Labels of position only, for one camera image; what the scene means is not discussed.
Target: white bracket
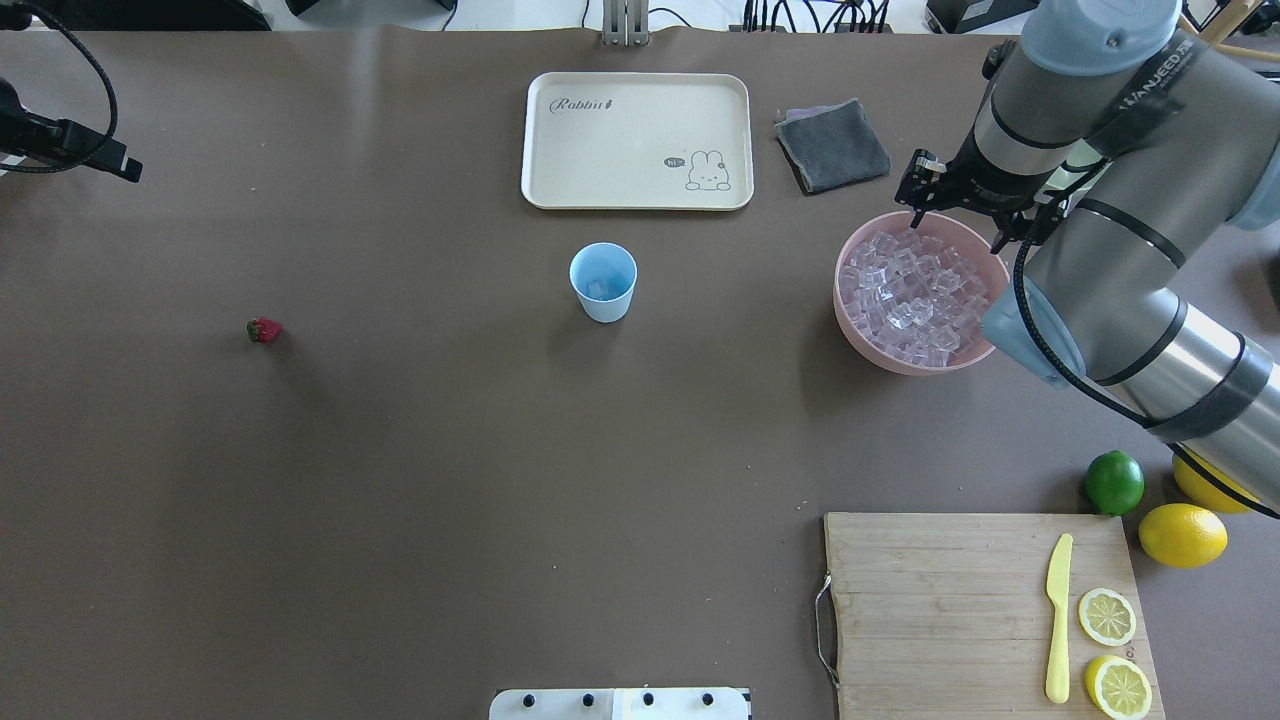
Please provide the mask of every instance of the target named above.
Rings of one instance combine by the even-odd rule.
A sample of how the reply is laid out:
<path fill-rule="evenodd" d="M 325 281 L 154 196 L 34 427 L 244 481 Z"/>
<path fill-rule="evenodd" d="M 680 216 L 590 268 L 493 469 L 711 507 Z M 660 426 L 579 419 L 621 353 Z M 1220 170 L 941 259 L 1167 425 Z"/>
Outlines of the white bracket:
<path fill-rule="evenodd" d="M 751 720 L 751 691 L 576 688 L 503 691 L 489 720 Z"/>
<path fill-rule="evenodd" d="M 604 0 L 600 42 L 618 47 L 649 45 L 649 0 Z"/>

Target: knife handle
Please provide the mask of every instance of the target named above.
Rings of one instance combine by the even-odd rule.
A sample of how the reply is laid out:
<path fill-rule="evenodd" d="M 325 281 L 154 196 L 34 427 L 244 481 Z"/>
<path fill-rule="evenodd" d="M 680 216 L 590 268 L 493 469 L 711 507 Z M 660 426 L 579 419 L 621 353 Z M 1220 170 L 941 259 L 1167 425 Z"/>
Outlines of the knife handle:
<path fill-rule="evenodd" d="M 1053 637 L 1048 642 L 1048 671 L 1044 674 L 1044 694 L 1056 703 L 1066 702 L 1071 694 L 1066 656 L 1066 607 L 1053 606 Z"/>

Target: cutting board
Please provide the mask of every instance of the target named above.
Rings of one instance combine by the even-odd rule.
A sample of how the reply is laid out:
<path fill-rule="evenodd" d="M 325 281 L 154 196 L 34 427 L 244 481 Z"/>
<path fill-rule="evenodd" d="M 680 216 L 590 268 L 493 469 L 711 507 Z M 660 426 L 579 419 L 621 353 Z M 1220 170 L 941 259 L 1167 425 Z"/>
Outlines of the cutting board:
<path fill-rule="evenodd" d="M 1053 625 L 1044 578 L 1062 533 L 1075 539 L 1071 694 L 1055 705 L 1044 697 Z M 1084 666 L 1107 653 L 1142 667 L 1155 693 L 1147 717 L 1164 720 L 1119 518 L 832 512 L 826 536 L 842 720 L 1105 720 Z M 1126 646 L 1102 646 L 1080 628 L 1076 605 L 1097 587 L 1133 603 L 1138 630 Z"/>

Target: tabletop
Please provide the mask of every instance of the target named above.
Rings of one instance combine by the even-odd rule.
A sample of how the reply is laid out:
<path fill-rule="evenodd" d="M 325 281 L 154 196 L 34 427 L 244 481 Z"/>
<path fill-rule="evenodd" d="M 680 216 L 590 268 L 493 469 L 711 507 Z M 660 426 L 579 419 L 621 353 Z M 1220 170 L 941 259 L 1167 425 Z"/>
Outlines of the tabletop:
<path fill-rule="evenodd" d="M 1156 441 L 1007 357 L 900 377 L 836 324 L 841 245 L 915 147 L 959 147 L 991 38 L 598 37 L 84 33 L 145 170 L 0 178 L 0 714 L 484 717 L 503 688 L 648 683 L 832 717 L 824 512 L 1084 512 L 1112 448 L 1140 510 L 1180 498 Z M 56 35 L 6 35 L 0 67 L 105 122 Z M 549 70 L 739 77 L 754 197 L 531 206 Z M 893 169 L 805 196 L 773 123 L 850 97 Z M 612 325 L 566 275 L 600 240 L 640 268 Z M 1277 241 L 1224 229 L 1175 287 L 1280 352 Z M 285 334 L 250 343 L 255 315 Z M 1169 716 L 1272 716 L 1280 525 L 1230 516 L 1178 571 L 1137 518 Z"/>

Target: yellow knife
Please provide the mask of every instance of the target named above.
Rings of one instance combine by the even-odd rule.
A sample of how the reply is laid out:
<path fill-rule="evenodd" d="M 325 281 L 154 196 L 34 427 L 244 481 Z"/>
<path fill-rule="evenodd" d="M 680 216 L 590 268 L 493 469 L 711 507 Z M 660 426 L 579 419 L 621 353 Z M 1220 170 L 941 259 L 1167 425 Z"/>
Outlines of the yellow knife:
<path fill-rule="evenodd" d="M 1071 694 L 1066 656 L 1066 596 L 1071 584 L 1071 536 L 1062 533 L 1048 559 L 1048 579 L 1044 593 L 1053 602 L 1053 637 L 1048 643 L 1048 671 L 1044 674 L 1044 694 L 1053 702 L 1066 702 Z"/>

